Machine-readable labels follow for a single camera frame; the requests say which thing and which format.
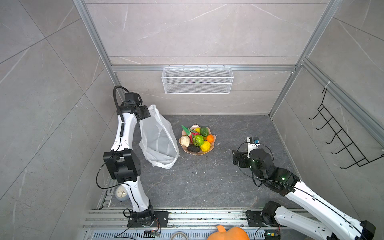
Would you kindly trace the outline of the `white plastic bag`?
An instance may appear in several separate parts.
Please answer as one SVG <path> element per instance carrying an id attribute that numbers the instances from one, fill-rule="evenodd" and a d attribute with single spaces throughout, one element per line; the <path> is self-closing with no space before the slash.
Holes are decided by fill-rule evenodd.
<path id="1" fill-rule="evenodd" d="M 172 125 L 156 105 L 150 105 L 148 110 L 150 117 L 140 121 L 139 146 L 152 166 L 171 169 L 180 155 Z"/>

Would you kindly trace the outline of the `pink dragon fruit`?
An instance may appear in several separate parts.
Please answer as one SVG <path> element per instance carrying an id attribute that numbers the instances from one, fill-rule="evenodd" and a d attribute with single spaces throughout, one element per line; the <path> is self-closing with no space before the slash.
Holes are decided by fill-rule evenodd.
<path id="1" fill-rule="evenodd" d="M 190 138 L 191 141 L 194 140 L 194 136 L 200 135 L 200 133 L 196 132 L 195 130 L 188 129 L 183 125 L 182 125 L 182 128 L 183 128 L 184 132 L 187 134 L 187 136 Z"/>

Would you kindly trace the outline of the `dark brown avocado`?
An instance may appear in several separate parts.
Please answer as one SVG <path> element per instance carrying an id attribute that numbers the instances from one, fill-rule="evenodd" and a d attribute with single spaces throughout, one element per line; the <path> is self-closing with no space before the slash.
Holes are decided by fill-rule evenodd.
<path id="1" fill-rule="evenodd" d="M 187 147 L 187 150 L 191 153 L 199 153 L 201 151 L 201 148 L 200 147 L 197 147 L 195 145 L 189 145 Z"/>

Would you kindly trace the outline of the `green avocado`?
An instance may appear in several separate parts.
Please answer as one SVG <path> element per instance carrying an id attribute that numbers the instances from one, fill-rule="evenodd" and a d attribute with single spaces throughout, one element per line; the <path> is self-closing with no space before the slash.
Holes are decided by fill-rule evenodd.
<path id="1" fill-rule="evenodd" d="M 203 137 L 207 137 L 210 134 L 210 131 L 207 127 L 200 128 L 200 134 Z"/>

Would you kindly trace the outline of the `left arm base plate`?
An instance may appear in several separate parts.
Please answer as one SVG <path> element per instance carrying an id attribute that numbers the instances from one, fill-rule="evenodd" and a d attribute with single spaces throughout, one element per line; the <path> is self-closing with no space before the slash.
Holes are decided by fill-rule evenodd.
<path id="1" fill-rule="evenodd" d="M 169 213 L 167 211 L 155 211 L 153 214 L 149 212 L 134 212 L 133 217 L 129 217 L 127 227 L 133 228 L 165 228 L 168 226 Z"/>

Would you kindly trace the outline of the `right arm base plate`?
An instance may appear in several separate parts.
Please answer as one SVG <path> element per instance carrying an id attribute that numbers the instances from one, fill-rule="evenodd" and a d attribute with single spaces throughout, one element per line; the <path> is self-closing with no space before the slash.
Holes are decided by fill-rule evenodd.
<path id="1" fill-rule="evenodd" d="M 264 215 L 262 211 L 247 210 L 245 212 L 249 227 L 282 227 L 274 217 Z"/>

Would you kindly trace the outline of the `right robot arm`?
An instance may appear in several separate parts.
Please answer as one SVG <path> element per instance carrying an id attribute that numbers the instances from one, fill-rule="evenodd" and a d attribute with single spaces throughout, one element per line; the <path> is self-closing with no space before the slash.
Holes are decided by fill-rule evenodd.
<path id="1" fill-rule="evenodd" d="M 295 202 L 312 219 L 269 201 L 261 212 L 264 225 L 280 225 L 294 229 L 314 240 L 372 240 L 376 227 L 369 221 L 348 216 L 312 191 L 298 176 L 274 165 L 264 149 L 233 151 L 234 165 L 251 170 L 251 178 L 273 192 Z"/>

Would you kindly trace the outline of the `orange fruit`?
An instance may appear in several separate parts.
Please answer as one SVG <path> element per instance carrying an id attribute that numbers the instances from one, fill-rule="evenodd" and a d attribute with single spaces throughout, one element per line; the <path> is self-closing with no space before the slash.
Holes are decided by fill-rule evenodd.
<path id="1" fill-rule="evenodd" d="M 206 141 L 212 144 L 215 141 L 215 137 L 213 135 L 208 135 Z"/>

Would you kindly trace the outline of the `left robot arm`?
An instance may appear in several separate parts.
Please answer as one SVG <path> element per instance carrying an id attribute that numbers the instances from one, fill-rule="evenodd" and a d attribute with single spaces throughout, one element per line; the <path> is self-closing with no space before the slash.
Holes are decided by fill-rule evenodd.
<path id="1" fill-rule="evenodd" d="M 114 144 L 103 159 L 111 178 L 118 182 L 116 197 L 129 199 L 132 203 L 131 218 L 137 222 L 153 221 L 154 212 L 149 198 L 146 196 L 140 175 L 141 161 L 133 150 L 133 136 L 137 121 L 148 117 L 145 106 L 139 106 L 133 100 L 124 101 L 117 108 L 118 128 Z"/>

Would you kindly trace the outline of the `bright green custard apple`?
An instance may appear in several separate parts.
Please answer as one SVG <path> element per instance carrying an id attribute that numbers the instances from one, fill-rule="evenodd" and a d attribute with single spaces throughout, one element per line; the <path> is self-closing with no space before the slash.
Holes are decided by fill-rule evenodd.
<path id="1" fill-rule="evenodd" d="M 201 135 L 194 135 L 193 136 L 193 144 L 194 146 L 200 147 L 201 145 L 204 144 L 204 137 Z"/>

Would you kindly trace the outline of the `yellow lemon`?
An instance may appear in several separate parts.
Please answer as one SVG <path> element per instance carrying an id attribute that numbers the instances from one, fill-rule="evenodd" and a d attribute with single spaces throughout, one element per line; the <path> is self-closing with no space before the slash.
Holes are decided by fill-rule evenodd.
<path id="1" fill-rule="evenodd" d="M 203 144 L 200 146 L 200 149 L 202 152 L 208 152 L 211 148 L 211 143 L 208 141 L 204 141 Z"/>

